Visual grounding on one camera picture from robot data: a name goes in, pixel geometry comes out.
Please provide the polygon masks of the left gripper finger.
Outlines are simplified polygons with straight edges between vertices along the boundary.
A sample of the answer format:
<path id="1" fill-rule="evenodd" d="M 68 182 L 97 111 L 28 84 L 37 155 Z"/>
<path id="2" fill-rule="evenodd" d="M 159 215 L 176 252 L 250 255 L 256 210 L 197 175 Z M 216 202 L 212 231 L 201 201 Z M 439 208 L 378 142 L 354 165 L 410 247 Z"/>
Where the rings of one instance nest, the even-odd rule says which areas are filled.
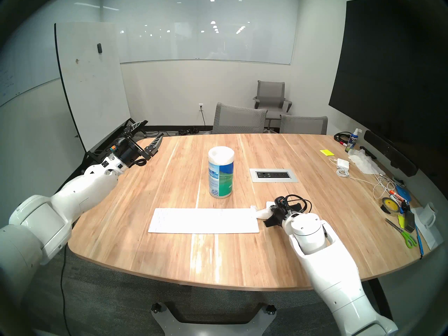
<path id="1" fill-rule="evenodd" d="M 163 135 L 158 135 L 150 145 L 145 147 L 145 159 L 150 160 L 157 152 L 162 143 Z"/>
<path id="2" fill-rule="evenodd" d="M 145 126 L 147 124 L 147 120 L 136 122 L 134 124 L 131 124 L 130 126 L 127 126 L 124 128 L 123 133 L 124 134 L 136 134 L 138 132 L 141 132 L 143 134 L 146 134 Z"/>

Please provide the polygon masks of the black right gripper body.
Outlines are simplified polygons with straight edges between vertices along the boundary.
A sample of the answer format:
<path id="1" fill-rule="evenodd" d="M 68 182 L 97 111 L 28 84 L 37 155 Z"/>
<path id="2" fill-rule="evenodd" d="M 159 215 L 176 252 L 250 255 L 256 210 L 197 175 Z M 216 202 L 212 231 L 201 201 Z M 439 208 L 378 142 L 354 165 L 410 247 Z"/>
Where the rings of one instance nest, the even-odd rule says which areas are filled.
<path id="1" fill-rule="evenodd" d="M 285 221 L 289 216 L 295 213 L 302 212 L 302 197 L 293 196 L 291 202 L 296 202 L 295 204 L 289 204 L 290 196 L 279 196 L 274 200 L 274 206 L 270 206 L 272 215 L 264 220 L 264 225 L 268 227 L 282 226 L 283 221 Z"/>

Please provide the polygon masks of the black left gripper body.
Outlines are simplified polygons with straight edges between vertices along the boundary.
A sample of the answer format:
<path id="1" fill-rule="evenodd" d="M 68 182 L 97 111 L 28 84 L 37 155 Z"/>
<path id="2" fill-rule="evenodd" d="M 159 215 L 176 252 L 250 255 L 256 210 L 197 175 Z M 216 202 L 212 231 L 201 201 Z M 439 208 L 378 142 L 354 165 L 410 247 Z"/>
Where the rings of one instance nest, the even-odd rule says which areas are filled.
<path id="1" fill-rule="evenodd" d="M 122 133 L 118 138 L 118 159 L 126 166 L 144 166 L 146 162 L 143 162 L 140 157 L 147 161 L 145 149 L 133 140 L 133 136 L 133 134 Z"/>

